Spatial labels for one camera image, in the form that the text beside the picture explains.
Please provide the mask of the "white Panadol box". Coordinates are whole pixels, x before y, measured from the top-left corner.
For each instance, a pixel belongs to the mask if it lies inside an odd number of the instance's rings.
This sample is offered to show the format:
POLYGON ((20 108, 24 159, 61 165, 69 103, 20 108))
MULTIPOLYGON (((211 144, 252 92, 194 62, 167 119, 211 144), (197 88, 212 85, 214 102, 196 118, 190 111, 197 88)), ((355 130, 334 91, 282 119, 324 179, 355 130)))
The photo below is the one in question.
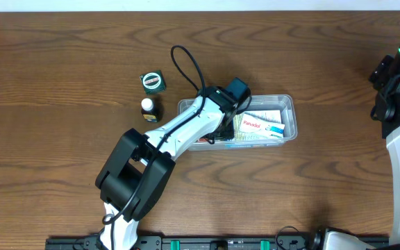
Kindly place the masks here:
POLYGON ((240 123, 239 132, 259 135, 264 138, 283 138, 284 124, 267 122, 252 116, 244 116, 240 123))

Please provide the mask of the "blue patch box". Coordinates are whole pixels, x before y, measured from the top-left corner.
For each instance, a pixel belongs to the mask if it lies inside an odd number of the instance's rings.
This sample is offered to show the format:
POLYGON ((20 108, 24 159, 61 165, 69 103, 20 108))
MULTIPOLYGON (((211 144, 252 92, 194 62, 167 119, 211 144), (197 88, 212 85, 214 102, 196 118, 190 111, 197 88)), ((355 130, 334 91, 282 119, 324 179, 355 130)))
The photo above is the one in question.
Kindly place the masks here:
POLYGON ((246 111, 233 118, 234 137, 229 140, 227 149, 267 147, 284 138, 285 124, 276 120, 278 110, 246 111))

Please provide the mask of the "dark syrup bottle white cap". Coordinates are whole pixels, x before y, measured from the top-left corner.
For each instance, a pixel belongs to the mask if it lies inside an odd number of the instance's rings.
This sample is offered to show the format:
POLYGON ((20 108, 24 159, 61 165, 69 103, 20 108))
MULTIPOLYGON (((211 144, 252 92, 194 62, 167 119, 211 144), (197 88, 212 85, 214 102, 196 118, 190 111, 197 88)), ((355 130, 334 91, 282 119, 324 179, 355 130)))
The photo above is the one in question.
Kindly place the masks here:
POLYGON ((141 113, 148 122, 157 123, 161 120, 161 110, 150 98, 141 101, 141 113))

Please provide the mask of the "green Zam-Buk box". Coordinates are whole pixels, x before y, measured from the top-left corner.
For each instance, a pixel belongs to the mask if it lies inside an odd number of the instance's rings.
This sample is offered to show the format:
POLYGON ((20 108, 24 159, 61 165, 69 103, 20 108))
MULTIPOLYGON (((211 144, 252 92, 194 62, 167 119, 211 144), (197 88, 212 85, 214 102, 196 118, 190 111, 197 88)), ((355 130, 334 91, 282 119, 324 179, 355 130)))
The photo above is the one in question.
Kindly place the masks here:
POLYGON ((166 82, 160 70, 140 75, 140 82, 146 95, 158 94, 166 90, 166 82))

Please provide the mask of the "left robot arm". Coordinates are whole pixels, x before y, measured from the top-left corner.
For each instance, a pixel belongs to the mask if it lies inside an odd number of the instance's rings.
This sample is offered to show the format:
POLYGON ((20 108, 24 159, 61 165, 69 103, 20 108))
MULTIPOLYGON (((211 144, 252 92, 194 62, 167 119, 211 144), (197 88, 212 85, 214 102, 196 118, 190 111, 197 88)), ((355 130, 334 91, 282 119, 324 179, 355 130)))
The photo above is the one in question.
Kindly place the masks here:
POLYGON ((97 248, 131 249, 138 223, 161 197, 176 159, 200 138, 228 126, 250 101, 248 85, 234 78, 227 87, 203 87, 187 110, 155 130, 125 132, 95 181, 106 209, 97 248))

